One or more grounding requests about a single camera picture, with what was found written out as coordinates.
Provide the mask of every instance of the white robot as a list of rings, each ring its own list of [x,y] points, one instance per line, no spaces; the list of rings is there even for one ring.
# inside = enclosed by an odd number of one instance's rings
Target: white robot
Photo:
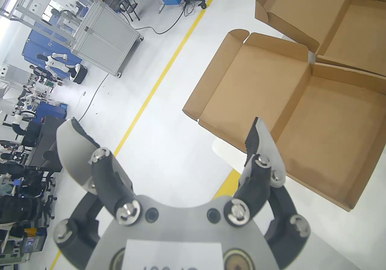
[[[57,68],[65,73],[70,73],[70,80],[77,84],[81,84],[84,77],[87,74],[87,68],[80,63],[76,65],[67,65],[67,54],[53,53],[52,55],[45,56],[43,54],[37,54],[36,57],[46,63],[46,70],[52,74],[54,78],[57,78],[57,73],[52,68]]]

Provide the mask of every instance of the cardboard box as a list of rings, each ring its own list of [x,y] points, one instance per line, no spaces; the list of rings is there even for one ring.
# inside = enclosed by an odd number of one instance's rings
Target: cardboard box
[[[386,0],[256,0],[255,17],[317,62],[386,75]]]
[[[386,143],[386,78],[307,56],[302,44],[233,30],[183,111],[244,152],[263,118],[288,175],[349,211]]]

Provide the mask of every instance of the black desk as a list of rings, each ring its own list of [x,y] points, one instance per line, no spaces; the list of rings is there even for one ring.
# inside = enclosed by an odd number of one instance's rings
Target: black desk
[[[34,147],[28,155],[26,165],[35,167],[47,167],[47,165],[49,165],[47,168],[50,168],[50,170],[58,172],[61,171],[62,165],[60,162],[47,162],[43,159],[43,154],[45,151],[50,150],[51,147],[53,150],[56,150],[56,130],[64,121],[66,120],[51,115],[47,115],[44,118],[44,123],[41,126],[40,134],[37,140],[37,146]]]

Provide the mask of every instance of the yellow floor line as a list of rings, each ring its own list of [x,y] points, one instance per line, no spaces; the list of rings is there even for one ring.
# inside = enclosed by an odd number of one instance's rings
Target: yellow floor line
[[[56,263],[58,262],[58,259],[59,257],[61,256],[62,252],[59,250],[58,253],[56,254],[56,257],[54,259],[54,262],[52,262],[52,265],[50,267],[49,270],[53,270],[54,269],[54,266],[56,265]]]
[[[212,3],[213,0],[208,0],[207,1],[207,6],[209,7],[209,5]],[[156,84],[154,85],[154,87],[151,89],[149,95],[147,96],[145,102],[143,103],[143,105],[141,106],[141,108],[139,109],[138,113],[136,114],[136,116],[134,117],[134,120],[132,121],[132,123],[130,124],[130,126],[128,127],[126,133],[124,134],[123,138],[121,139],[121,141],[119,142],[118,144],[118,147],[117,149],[115,150],[114,152],[114,155],[117,156],[117,154],[119,153],[119,151],[121,150],[123,144],[126,142],[128,136],[130,135],[131,131],[134,129],[134,126],[137,124],[139,118],[141,117],[142,113],[144,112],[144,110],[146,109],[147,105],[149,104],[150,100],[152,99],[153,95],[155,94],[155,92],[157,91],[158,87],[160,86],[162,80],[165,78],[166,74],[168,73],[168,71],[170,70],[171,66],[173,65],[174,61],[176,60],[177,56],[179,55],[179,53],[181,52],[182,48],[184,47],[185,43],[188,41],[189,37],[191,36],[191,34],[193,33],[194,29],[197,27],[198,23],[200,22],[201,18],[204,16],[205,12],[207,11],[206,10],[201,10],[199,15],[197,16],[196,20],[194,21],[194,23],[192,24],[192,26],[190,27],[188,33],[186,33],[185,37],[183,38],[182,42],[179,44],[178,48],[176,49],[176,51],[174,52],[173,56],[171,57],[170,61],[168,62],[168,64],[166,65],[165,69],[163,70],[163,72],[161,73],[160,77],[158,78]]]
[[[207,1],[207,6],[209,7],[210,4],[213,2],[213,0],[208,0]],[[158,87],[160,86],[162,80],[165,78],[166,74],[168,73],[168,71],[170,70],[171,66],[173,65],[174,61],[176,60],[177,56],[179,55],[179,53],[181,52],[182,48],[184,47],[185,43],[188,41],[189,37],[191,36],[191,34],[193,33],[194,29],[196,29],[198,23],[200,22],[201,18],[204,16],[205,12],[207,11],[208,9],[206,10],[201,10],[200,13],[198,14],[196,20],[194,21],[194,23],[192,24],[192,26],[190,27],[188,33],[186,33],[185,37],[183,38],[182,42],[179,44],[178,48],[176,49],[176,51],[174,52],[173,56],[171,57],[170,61],[168,62],[168,64],[166,65],[165,69],[163,70],[163,72],[161,73],[160,77],[158,78],[156,84],[154,85],[154,87],[151,89],[149,95],[147,96],[145,102],[143,103],[143,105],[141,106],[141,108],[139,109],[138,113],[136,114],[136,116],[134,117],[134,120],[132,121],[132,123],[130,124],[130,126],[128,127],[126,133],[124,134],[123,138],[121,139],[121,141],[119,142],[118,146],[117,146],[117,149],[114,151],[114,155],[117,156],[117,154],[119,153],[119,151],[121,150],[123,144],[126,142],[128,136],[130,135],[131,131],[134,129],[134,126],[137,124],[139,118],[141,117],[142,113],[144,112],[144,110],[146,109],[147,105],[149,104],[151,98],[153,97],[153,95],[155,94],[155,92],[157,91]],[[236,191],[236,188],[237,188],[237,181],[239,179],[239,177],[236,178],[236,183],[233,182],[233,180],[235,179],[235,170],[233,170],[229,176],[227,177],[227,179],[225,180],[224,184],[221,186],[221,188],[218,190],[217,194],[215,195],[215,197],[218,197],[220,195],[221,192],[221,195],[233,195],[233,193]],[[229,179],[229,185],[228,186],[224,186],[225,184],[227,184],[227,181]],[[232,193],[230,193],[232,191],[232,186],[236,185],[235,189],[233,190]],[[50,267],[50,270],[53,270],[56,263],[58,262],[58,259],[59,257],[61,256],[61,252],[59,251],[54,259],[54,261],[52,262],[52,265]]]
[[[239,179],[240,179],[240,173],[232,169],[228,177],[225,179],[217,193],[215,194],[214,198],[228,195],[233,196],[233,194],[236,192],[237,187],[239,185]]]

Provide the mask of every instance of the white label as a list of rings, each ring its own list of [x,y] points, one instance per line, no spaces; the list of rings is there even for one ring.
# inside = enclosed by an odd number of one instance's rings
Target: white label
[[[223,270],[221,243],[127,240],[122,270]]]

